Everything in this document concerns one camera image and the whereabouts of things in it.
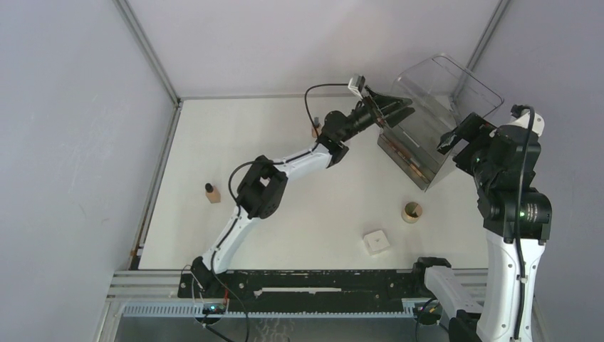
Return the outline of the clear acrylic organizer box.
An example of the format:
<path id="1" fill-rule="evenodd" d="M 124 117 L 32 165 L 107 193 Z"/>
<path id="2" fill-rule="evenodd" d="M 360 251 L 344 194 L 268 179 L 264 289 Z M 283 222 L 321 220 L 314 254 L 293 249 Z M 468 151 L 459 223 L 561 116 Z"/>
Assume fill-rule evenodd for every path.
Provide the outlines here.
<path id="1" fill-rule="evenodd" d="M 412 100 L 415 112 L 393 128 L 383 128 L 377 145 L 420 190 L 427 191 L 448 173 L 446 162 L 461 145 L 441 154 L 440 138 L 468 114 L 495 113 L 504 97 L 451 56 L 440 53 L 404 70 L 391 94 Z"/>

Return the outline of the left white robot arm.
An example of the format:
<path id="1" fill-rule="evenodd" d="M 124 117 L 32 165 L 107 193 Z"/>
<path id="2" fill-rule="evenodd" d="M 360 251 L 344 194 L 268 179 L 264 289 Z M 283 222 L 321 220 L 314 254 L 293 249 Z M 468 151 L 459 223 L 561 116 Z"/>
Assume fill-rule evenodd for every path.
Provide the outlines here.
<path id="1" fill-rule="evenodd" d="M 378 93 L 368 86 L 358 96 L 350 114 L 333 110 L 325 116 L 309 148 L 276 160 L 260 155 L 245 162 L 246 174 L 236 189 L 229 189 L 233 214 L 215 242 L 191 265 L 195 288 L 204 296 L 228 289 L 220 274 L 228 270 L 251 228 L 276 212 L 288 182 L 338 164 L 349 151 L 347 141 L 372 125 L 393 128 L 415 112 L 410 98 Z"/>

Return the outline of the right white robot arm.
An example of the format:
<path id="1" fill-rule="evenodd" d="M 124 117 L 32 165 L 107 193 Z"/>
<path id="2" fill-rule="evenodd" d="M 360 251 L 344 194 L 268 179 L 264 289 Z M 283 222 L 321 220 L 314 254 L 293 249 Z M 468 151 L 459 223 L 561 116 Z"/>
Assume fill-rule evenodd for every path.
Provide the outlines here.
<path id="1" fill-rule="evenodd" d="M 531 341 L 536 272 L 551 235 L 552 206 L 531 183 L 541 153 L 543 118 L 530 105 L 515 105 L 511 121 L 495 126 L 476 113 L 445 133 L 437 146 L 447 154 L 466 145 L 454 164 L 473 178 L 488 252 L 486 295 L 472 298 L 443 258 L 420 257 L 412 289 L 438 303 L 451 341 Z"/>

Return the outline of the foundation bottle with pump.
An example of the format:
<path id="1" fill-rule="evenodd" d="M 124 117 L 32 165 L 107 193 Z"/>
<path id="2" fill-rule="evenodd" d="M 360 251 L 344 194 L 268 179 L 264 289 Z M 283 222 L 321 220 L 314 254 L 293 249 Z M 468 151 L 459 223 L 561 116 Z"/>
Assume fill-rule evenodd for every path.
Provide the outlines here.
<path id="1" fill-rule="evenodd" d="M 313 138 L 317 138 L 321 133 L 321 122 L 319 117 L 314 117 L 312 119 L 312 128 L 311 128 L 311 134 Z"/>

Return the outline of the gold round jar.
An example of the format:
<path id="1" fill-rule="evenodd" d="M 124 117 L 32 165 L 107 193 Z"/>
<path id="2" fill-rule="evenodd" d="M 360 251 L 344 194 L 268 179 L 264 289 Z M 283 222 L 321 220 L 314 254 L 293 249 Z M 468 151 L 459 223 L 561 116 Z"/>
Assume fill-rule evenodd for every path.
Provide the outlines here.
<path id="1" fill-rule="evenodd" d="M 408 202 L 401 211 L 401 218 L 408 224 L 414 224 L 422 216 L 423 208 L 417 202 Z"/>

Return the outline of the white cube box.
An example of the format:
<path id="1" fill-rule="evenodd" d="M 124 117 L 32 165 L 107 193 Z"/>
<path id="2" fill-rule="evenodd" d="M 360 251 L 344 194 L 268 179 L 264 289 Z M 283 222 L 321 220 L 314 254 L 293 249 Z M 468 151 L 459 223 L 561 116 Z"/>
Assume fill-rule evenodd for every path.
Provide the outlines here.
<path id="1" fill-rule="evenodd" d="M 363 243 L 369 255 L 376 255 L 390 248 L 390 242 L 383 230 L 369 232 L 363 236 Z"/>

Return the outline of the square foundation bottle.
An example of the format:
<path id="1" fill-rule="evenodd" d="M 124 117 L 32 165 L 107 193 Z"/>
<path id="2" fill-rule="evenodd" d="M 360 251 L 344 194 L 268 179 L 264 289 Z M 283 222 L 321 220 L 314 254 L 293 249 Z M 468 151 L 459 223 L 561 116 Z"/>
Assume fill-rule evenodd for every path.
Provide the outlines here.
<path id="1" fill-rule="evenodd" d="M 204 189 L 205 195 L 211 204 L 217 204 L 221 202 L 222 196 L 219 190 L 214 185 L 212 185 L 211 183 L 206 183 L 204 185 Z"/>

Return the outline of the black mounting rail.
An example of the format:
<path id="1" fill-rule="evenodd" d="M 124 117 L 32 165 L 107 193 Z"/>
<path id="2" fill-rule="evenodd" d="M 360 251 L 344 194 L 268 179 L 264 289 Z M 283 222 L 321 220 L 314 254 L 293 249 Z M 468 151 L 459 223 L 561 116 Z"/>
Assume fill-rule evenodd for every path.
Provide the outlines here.
<path id="1" fill-rule="evenodd" d="M 231 270 L 218 276 L 185 271 L 180 299 L 216 299 L 233 313 L 386 314 L 410 299 L 433 296 L 418 270 Z"/>

